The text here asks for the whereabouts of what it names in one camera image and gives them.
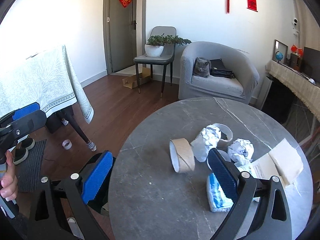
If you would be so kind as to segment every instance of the cardboard box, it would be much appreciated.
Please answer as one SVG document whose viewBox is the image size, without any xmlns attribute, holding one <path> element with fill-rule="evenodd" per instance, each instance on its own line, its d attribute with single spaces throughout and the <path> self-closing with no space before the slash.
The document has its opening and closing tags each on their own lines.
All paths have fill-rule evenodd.
<svg viewBox="0 0 320 240">
<path fill-rule="evenodd" d="M 146 67 L 142 68 L 142 73 L 139 73 L 139 81 L 140 81 L 139 82 L 140 85 L 151 81 L 151 71 L 150 71 L 149 68 L 146 68 Z M 131 89 L 136 88 L 138 86 L 138 84 L 137 84 L 137 75 L 124 78 L 122 80 L 122 84 L 123 84 L 124 87 L 128 87 L 128 88 L 131 88 Z"/>
</svg>

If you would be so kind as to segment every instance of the baseboard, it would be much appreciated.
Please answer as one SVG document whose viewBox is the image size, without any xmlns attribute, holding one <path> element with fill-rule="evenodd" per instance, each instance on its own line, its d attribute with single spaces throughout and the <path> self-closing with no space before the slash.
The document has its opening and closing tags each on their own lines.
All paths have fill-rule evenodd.
<svg viewBox="0 0 320 240">
<path fill-rule="evenodd" d="M 258 100 L 258 99 L 257 99 L 256 97 L 252 97 L 252 98 L 250 99 L 249 104 L 254 106 L 254 105 L 256 104 L 257 100 Z"/>
<path fill-rule="evenodd" d="M 90 85 L 91 83 L 97 81 L 98 79 L 105 77 L 106 75 L 107 75 L 107 70 L 105 70 L 105 71 L 103 71 L 103 72 L 101 72 L 99 74 L 96 74 L 95 76 L 93 76 L 91 78 L 88 78 L 85 81 L 82 81 L 81 82 L 81 86 L 84 88 L 87 85 Z"/>
<path fill-rule="evenodd" d="M 162 75 L 153 74 L 153 80 L 162 81 Z M 179 85 L 180 78 L 172 77 L 172 84 Z M 170 77 L 165 76 L 165 82 L 170 83 Z"/>
<path fill-rule="evenodd" d="M 123 73 L 110 73 L 109 75 L 123 76 L 123 77 L 131 77 L 131 76 L 134 76 L 134 75 L 131 75 L 131 74 L 123 74 Z"/>
</svg>

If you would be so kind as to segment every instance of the wooden floor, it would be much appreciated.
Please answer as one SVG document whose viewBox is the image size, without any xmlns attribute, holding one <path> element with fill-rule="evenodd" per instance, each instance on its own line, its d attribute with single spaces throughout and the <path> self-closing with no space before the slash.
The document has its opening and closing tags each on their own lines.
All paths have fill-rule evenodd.
<svg viewBox="0 0 320 240">
<path fill-rule="evenodd" d="M 161 107 L 178 100 L 179 86 L 176 84 L 170 86 L 166 83 L 161 99 L 161 82 L 142 85 L 139 94 L 137 88 L 123 87 L 123 78 L 108 75 L 84 88 L 94 109 L 90 124 L 85 122 L 79 105 L 73 105 L 75 119 L 87 137 L 97 145 L 96 152 L 87 148 L 70 125 L 59 128 L 54 134 L 50 134 L 46 128 L 31 134 L 36 141 L 47 139 L 41 174 L 51 180 L 63 179 L 78 172 L 96 153 L 109 150 L 117 157 L 126 138 L 141 121 Z M 70 150 L 64 150 L 61 146 L 65 139 L 72 142 Z M 31 198 L 31 194 L 20 193 L 17 199 L 20 211 L 26 216 L 29 215 Z M 95 211 L 92 213 L 108 237 L 115 239 L 109 218 Z"/>
</svg>

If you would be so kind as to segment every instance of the round gray table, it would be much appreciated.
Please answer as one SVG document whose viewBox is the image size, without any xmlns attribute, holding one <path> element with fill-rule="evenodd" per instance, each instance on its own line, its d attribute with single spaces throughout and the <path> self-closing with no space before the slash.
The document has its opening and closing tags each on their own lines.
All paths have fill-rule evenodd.
<svg viewBox="0 0 320 240">
<path fill-rule="evenodd" d="M 109 185 L 109 211 L 116 240 L 208 240 L 226 212 L 210 211 L 206 162 L 196 160 L 194 172 L 173 170 L 169 140 L 195 139 L 209 124 L 230 127 L 233 139 L 253 143 L 256 160 L 286 138 L 302 158 L 304 169 L 285 190 L 289 204 L 292 239 L 307 224 L 313 198 L 308 162 L 298 143 L 278 122 L 263 112 L 222 98 L 193 98 L 172 103 L 146 118 L 128 137 L 113 167 Z M 246 235 L 257 203 L 252 202 L 237 237 Z"/>
</svg>

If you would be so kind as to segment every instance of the black handbag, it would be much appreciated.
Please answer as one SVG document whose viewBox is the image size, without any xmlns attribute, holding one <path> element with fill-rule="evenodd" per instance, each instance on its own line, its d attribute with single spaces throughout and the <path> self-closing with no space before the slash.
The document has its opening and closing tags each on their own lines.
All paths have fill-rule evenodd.
<svg viewBox="0 0 320 240">
<path fill-rule="evenodd" d="M 210 62 L 211 62 L 210 75 L 214 77 L 236 78 L 235 74 L 231 70 L 226 69 L 221 58 L 210 60 Z"/>
</svg>

